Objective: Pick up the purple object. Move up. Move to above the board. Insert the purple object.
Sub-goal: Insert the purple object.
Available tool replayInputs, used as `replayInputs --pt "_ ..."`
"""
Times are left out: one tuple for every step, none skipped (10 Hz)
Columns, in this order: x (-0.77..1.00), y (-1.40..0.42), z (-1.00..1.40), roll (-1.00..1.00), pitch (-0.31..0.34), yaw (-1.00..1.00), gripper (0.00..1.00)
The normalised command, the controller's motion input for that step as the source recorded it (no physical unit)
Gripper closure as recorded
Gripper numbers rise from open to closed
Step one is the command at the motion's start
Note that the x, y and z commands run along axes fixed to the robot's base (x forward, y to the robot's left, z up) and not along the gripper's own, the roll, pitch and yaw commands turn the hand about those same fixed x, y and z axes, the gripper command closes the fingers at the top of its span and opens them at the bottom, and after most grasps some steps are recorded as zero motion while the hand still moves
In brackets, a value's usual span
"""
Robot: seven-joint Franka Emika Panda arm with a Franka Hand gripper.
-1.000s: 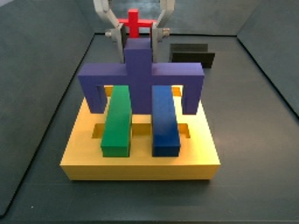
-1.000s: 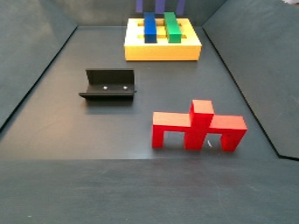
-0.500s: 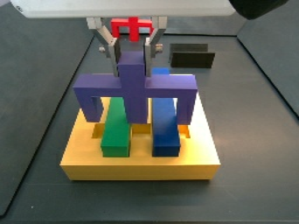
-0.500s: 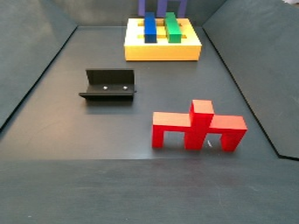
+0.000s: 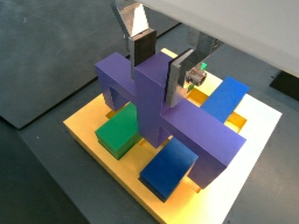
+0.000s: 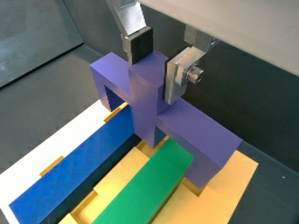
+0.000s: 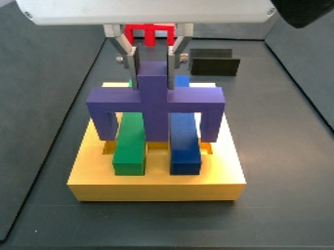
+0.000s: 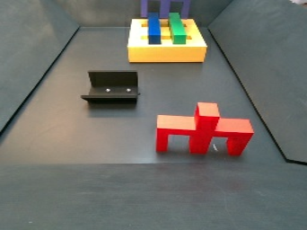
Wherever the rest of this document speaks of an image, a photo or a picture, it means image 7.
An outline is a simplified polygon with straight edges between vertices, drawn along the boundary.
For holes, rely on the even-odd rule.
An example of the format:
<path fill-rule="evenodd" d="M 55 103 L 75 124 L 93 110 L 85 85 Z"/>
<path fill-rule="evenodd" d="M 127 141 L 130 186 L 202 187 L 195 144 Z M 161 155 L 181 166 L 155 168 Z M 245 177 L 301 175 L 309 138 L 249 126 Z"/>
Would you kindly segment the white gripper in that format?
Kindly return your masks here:
<path fill-rule="evenodd" d="M 266 22 L 277 9 L 270 0 L 16 0 L 38 25 L 105 24 L 105 34 L 130 70 L 133 87 L 139 88 L 139 50 L 121 24 L 177 23 L 178 38 L 169 47 L 169 89 L 175 88 L 175 70 L 194 37 L 193 23 Z"/>

